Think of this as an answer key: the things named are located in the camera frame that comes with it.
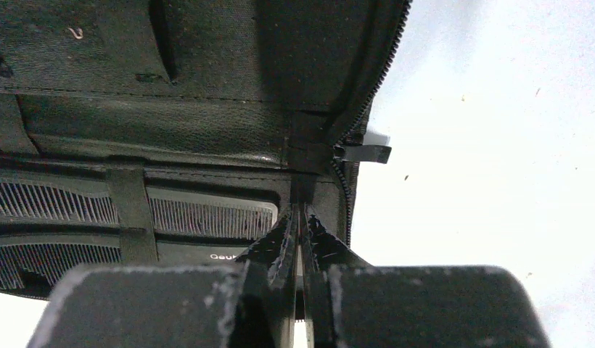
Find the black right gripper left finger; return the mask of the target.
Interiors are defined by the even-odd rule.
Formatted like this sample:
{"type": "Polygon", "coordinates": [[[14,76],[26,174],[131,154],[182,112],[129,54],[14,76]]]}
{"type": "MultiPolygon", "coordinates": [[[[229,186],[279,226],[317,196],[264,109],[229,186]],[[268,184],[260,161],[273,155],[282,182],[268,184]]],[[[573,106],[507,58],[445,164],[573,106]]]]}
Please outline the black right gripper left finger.
{"type": "Polygon", "coordinates": [[[82,265],[54,288],[30,347],[291,347],[292,205],[234,261],[82,265]]]}

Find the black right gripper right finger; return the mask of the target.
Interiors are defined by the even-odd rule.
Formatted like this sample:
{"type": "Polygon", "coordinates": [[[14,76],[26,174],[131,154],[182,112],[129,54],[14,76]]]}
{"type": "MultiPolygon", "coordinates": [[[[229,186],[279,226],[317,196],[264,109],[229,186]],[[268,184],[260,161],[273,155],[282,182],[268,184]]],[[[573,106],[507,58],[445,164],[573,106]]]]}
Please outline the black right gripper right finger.
{"type": "Polygon", "coordinates": [[[300,206],[311,347],[548,347],[522,284],[495,266],[370,265],[300,206]]]}

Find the small black comb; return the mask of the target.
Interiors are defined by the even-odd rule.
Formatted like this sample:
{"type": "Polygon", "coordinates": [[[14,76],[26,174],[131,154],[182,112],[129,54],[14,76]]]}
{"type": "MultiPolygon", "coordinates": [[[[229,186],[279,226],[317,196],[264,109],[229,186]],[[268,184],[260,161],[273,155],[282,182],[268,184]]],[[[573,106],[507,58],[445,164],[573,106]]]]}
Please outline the small black comb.
{"type": "MultiPolygon", "coordinates": [[[[154,229],[177,236],[254,240],[273,227],[279,214],[270,202],[159,187],[147,188],[147,199],[154,229]]],[[[119,217],[103,183],[0,178],[0,222],[116,228],[119,217]]]]}

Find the black zippered tool case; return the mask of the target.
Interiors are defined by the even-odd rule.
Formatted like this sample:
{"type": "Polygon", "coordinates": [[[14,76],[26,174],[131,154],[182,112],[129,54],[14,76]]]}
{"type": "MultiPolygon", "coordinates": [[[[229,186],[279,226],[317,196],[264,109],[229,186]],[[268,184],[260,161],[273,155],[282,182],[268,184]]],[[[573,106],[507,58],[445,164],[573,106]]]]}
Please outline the black zippered tool case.
{"type": "Polygon", "coordinates": [[[159,260],[159,241],[247,247],[262,236],[158,233],[147,188],[270,202],[278,221],[297,176],[349,244],[359,165],[389,158],[364,134],[410,8],[0,1],[0,178],[103,183],[119,217],[0,222],[0,237],[115,236],[120,261],[159,260]]]}

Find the black handled comb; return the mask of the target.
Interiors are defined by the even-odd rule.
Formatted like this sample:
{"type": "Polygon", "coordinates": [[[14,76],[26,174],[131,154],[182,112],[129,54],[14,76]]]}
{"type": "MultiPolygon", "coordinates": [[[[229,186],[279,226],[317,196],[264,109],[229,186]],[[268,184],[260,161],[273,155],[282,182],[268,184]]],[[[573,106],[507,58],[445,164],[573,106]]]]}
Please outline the black handled comb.
{"type": "MultiPolygon", "coordinates": [[[[172,262],[223,262],[233,260],[245,246],[206,246],[159,241],[159,260],[172,262]]],[[[115,236],[0,237],[0,290],[24,289],[23,272],[35,273],[52,286],[81,263],[120,261],[115,236]]]]}

